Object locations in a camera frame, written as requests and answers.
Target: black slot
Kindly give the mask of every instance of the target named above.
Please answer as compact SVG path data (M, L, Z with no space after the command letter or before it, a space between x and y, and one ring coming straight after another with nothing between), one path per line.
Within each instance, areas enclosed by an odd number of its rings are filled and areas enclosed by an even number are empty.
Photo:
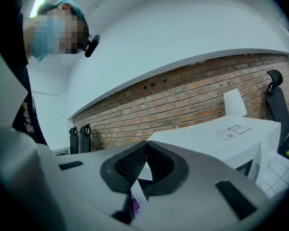
M66 169L77 167L80 165L83 165L81 161L75 161L75 162L71 162L67 164L59 164L59 167L61 168L61 170L66 170Z
M223 180L215 185L240 220L257 210L230 181Z

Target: black chair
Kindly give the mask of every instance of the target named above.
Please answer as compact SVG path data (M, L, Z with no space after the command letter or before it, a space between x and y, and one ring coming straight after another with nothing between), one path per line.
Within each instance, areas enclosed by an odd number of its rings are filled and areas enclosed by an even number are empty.
M278 154L289 159L289 112L282 89L283 76L278 70L269 70L267 73L272 78L266 92L266 103L273 121L281 123Z
M81 153L91 151L91 127L90 124L84 125L80 129L81 134Z
M78 131L77 128L71 128L69 130L69 140L70 140L70 154L78 154Z

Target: blue surgical cap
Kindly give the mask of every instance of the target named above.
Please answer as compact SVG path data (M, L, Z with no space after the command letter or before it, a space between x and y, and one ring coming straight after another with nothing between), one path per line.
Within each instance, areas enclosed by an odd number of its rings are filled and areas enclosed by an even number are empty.
M62 3L67 3L67 4L71 5L73 10L77 13L77 16L79 16L79 18L81 20L83 20L82 11L81 11L81 8L78 4L76 4L73 0L58 0L54 5L60 5Z

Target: red brick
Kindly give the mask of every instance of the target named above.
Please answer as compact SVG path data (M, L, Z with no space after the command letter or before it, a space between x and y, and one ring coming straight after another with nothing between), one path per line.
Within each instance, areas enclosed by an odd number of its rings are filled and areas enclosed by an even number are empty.
M126 138L127 142L137 142L137 141L141 141L142 139L139 137L132 137L132 138Z
M221 89L221 88L224 88L224 87L229 87L231 85L232 85L231 80L225 80L225 81L218 82L218 83L215 83L213 85L210 85L210 90L217 90L217 89Z
M161 105L164 105L164 104L168 104L167 98L162 98L162 99L158 99L158 100L153 101L153 105L155 107L161 106Z
M219 98L214 99L214 105L215 106L221 105L221 104L224 104L223 97L219 97Z
M225 79L232 79L232 78L235 78L235 77L238 77L238 76L241 76L241 75L242 75L241 71L234 71L234 72L231 72L231 73L224 74L223 77Z
M150 90L145 90L145 91L139 92L137 94L133 94L132 96L126 98L126 100L128 100L130 102L130 101L133 101L133 100L136 100L136 99L139 99L139 98L142 98L142 97L146 97L146 96L149 96L149 95L150 95Z
M170 92L171 95L175 95L184 91L186 91L186 86L176 87L176 88L169 90L168 92Z
M196 118L202 118L202 117L206 117L206 116L210 116L210 115L214 115L214 114L220 113L222 111L223 110L222 110L221 107L216 106L216 107L211 108L209 110L204 110L204 111L200 111L200 112L195 113L195 117Z
M133 106L134 106L134 103L130 102L130 103L126 103L126 104L122 104L122 105L118 106L117 109L118 110L125 110L125 109L131 108Z
M187 79L187 78L179 79L179 80L164 84L163 85L163 89L164 90L168 90L168 89L171 89L171 88L174 88L174 87L182 86L182 85L187 84L189 82L190 82L190 80Z
M228 67L226 67L226 70L227 70L228 73L229 73L229 72L232 72L232 71L236 71L236 67L234 67L234 66L228 66Z
M195 65L194 67L191 67L191 69L183 72L182 73L182 77L188 77L188 76L200 74L200 73L203 73L203 72L206 72L206 71L207 71L207 67L206 66L197 66L197 65Z
M243 63L244 63L244 60L241 59L241 58L237 58L237 59L236 59L236 63L237 63L237 64L243 64Z
M193 114L188 114L188 115L184 115L184 116L179 117L179 122L186 122L186 121L191 121L194 119L195 119L195 117Z
M205 78L209 78L209 77L216 76L216 75L221 75L221 74L224 74L224 73L227 73L226 68L219 68L219 69L215 69L215 70L208 71L208 72L204 73L204 77Z
M218 97L217 91L212 91L212 92L191 98L190 101L191 101L191 104L194 104L194 103L200 103L200 102L217 98L217 97Z
M135 113L132 113L132 114L128 114L128 115L122 115L122 116L120 117L120 120L121 120L121 121L130 120L130 119L134 119L134 118L136 118L136 117L137 117L136 114L135 114Z
M169 118L169 112L157 114L158 120L162 120L162 119L166 119L166 118Z
M142 110L136 113L136 115L138 117L142 117L142 116L148 116L149 115L149 110Z
M241 83L241 78L240 77L233 78L231 81L232 81L232 83L234 83L236 85L238 83Z
M179 109L179 108L182 108L182 107L189 106L190 104L191 104L190 101L187 99L187 100L183 100L183 101L177 102L175 104L175 106L176 106L177 109Z
M151 128L149 123L144 123L139 125L139 130Z
M135 122L135 124L138 124L138 123L150 122L150 121L155 121L155 120L156 120L156 117L152 115L152 116L145 116L145 117L141 117L138 119L134 119L133 121Z
M236 65L237 70L248 68L248 67L250 67L248 64L237 64Z
M201 87L196 90L194 90L197 95L202 95L204 93L208 93L210 91L209 87Z
M249 74L249 70L248 69L242 69L241 72L244 75L248 75Z
M145 103L145 98L140 98L134 101L134 106L141 105Z
M222 88L222 89L217 90L217 93L219 96L222 96L225 92L234 90L236 88L238 88L238 86L230 86L230 87Z
M134 125L134 124L137 124L135 122L135 120L126 120L126 121L122 121L120 126L131 126L131 125Z
M220 81L223 81L227 78L225 78L224 76L225 75L218 75L218 76L214 76L212 79L213 79L213 82L220 82Z
M214 106L214 102L213 101L208 101L208 102L204 102L204 103L200 104L200 108L202 110L212 108L213 106Z
M118 109L115 107L115 108L112 108L111 110L110 110L110 113L114 113L114 112L116 112Z
M130 114L131 113L131 109L125 109L125 110L122 110L122 115L127 115L127 114Z
M117 117L117 116L120 116L120 115L122 115L122 111L117 111L117 112L111 113L108 116L111 117L111 118L114 118L114 117Z
M180 74L176 74L176 75L171 75L168 77L168 81L174 81L174 80L178 80L181 79L182 76Z
M212 83L213 83L213 81L212 81L211 78L203 79L203 80L200 80L200 81L197 81L197 82L193 82L193 83L187 84L186 85L186 89L187 90L191 90L191 89L195 89L195 88L198 88L198 87L207 86L207 85L212 84Z
M217 118L218 118L217 115L212 115L212 116L203 118L202 122L212 121L212 120L215 120Z
M165 98L165 97L168 97L171 95L171 92L170 91L163 91L163 92L160 92L160 93L157 93L157 94L154 94L151 96L151 100L156 100L156 99L161 99L161 98Z
M235 59L219 63L220 67L227 67L227 66L235 65L235 64L237 64Z
M255 72L260 71L259 67L250 67L248 70L250 73L255 73Z
M150 127L152 127L152 128L164 127L164 126L171 125L173 123L175 123L174 119L166 119L166 120L152 122L150 124Z
M244 75L240 77L241 82L248 81L254 79L254 74Z
M131 91L127 91L127 92L119 95L118 99L124 99L124 98L129 97L129 96L131 96Z
M171 130L172 128L173 128L172 125L170 125L170 126L158 128L158 130L159 131L167 131L167 130Z
M161 91L163 91L162 86L154 87L150 90L151 94L159 93Z
M142 130L142 131L137 131L136 136L146 136L146 135L152 135L153 133L157 132L158 129L149 129L149 130Z
M110 104L110 105L107 106L107 110L110 110L110 109L112 109L112 108L114 108L114 107L117 107L117 106L119 106L119 105L120 105L120 102L112 103L112 104Z
M204 79L204 74L193 75L190 77L190 79L192 82Z
M128 132L125 135L125 137L135 137L135 136L136 136L136 132Z
M101 103L98 107L99 108L103 108L103 107L105 107L107 105L109 105L109 101Z
M180 123L180 124L173 125L173 128L185 128L185 127L189 127L189 126L200 124L200 123L202 123L201 120L190 121L190 122L186 122L186 123Z
M132 107L131 108L131 112L133 113L133 112L137 112L137 111L140 111L140 110L149 109L149 108L152 108L152 107L153 107L152 103L144 103L144 104Z
M161 113L164 111L173 110L174 108L175 108L174 104L167 104L165 106L150 109L150 114Z
M183 108L183 109L179 109L179 110L174 110L170 112L171 116L182 116L191 112L195 112L200 110L199 105L193 105L193 106L189 106L187 108Z
M241 96L245 96L245 95L250 94L250 93L257 91L257 90L258 90L257 86L252 86L252 87L248 87L248 88L240 91L240 93L241 93Z
M115 117L111 119L111 122L118 122L119 121L119 117Z

